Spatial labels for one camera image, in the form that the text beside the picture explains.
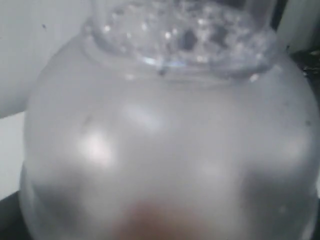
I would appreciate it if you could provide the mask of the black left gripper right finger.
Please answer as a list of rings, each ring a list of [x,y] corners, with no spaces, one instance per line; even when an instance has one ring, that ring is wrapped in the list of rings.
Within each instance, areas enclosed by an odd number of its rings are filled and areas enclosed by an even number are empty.
[[[319,209],[319,197],[317,190],[311,194],[307,204],[307,218],[303,229],[303,239],[310,240],[315,231]]]

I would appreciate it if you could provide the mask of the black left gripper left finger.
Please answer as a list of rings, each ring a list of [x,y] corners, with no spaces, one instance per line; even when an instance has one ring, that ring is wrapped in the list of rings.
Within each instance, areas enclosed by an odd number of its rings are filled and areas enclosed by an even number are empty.
[[[0,201],[0,239],[32,240],[19,206],[19,192]]]

